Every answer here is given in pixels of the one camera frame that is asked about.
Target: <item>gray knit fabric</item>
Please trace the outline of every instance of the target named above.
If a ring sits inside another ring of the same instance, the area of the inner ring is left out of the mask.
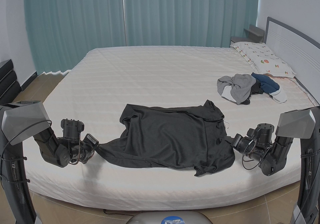
[[[250,95],[251,87],[256,83],[256,79],[250,74],[236,74],[233,77],[223,76],[217,81],[218,93],[222,95],[224,87],[231,85],[231,96],[240,104]]]

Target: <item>patterned pillow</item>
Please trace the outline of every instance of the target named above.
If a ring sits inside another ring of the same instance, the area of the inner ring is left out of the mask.
[[[293,78],[295,72],[265,43],[237,42],[231,45],[248,61],[255,73]]]

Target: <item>nightstand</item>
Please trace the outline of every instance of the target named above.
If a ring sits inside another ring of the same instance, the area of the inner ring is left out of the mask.
[[[264,30],[254,26],[249,25],[249,29],[244,29],[248,37],[236,37],[231,36],[230,45],[236,42],[255,42],[259,43],[263,41]]]

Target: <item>teal curtain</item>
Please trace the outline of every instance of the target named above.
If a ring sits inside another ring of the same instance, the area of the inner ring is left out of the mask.
[[[257,11],[258,0],[124,0],[127,45],[229,47]]]
[[[25,0],[38,73],[72,69],[89,50],[126,46],[123,0]]]

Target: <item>white bed sheet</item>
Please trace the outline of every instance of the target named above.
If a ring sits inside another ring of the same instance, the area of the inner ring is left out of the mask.
[[[245,59],[231,48],[135,46],[90,51],[44,102],[55,134],[63,118],[85,124],[100,143],[118,138],[125,127],[119,118],[127,103],[184,107],[209,99],[225,115],[227,133],[245,135],[262,122],[277,125],[279,114],[313,106],[288,78],[276,78],[288,100],[278,104],[267,94],[253,95],[250,105],[220,97],[217,79],[251,73]],[[86,164],[59,168],[43,161],[33,139],[24,142],[29,187],[74,204],[110,210],[183,210],[244,202],[300,179],[300,142],[294,140],[286,167],[267,177],[258,167],[245,170],[236,152],[232,167],[194,177],[193,168],[130,169],[112,165],[98,154]]]

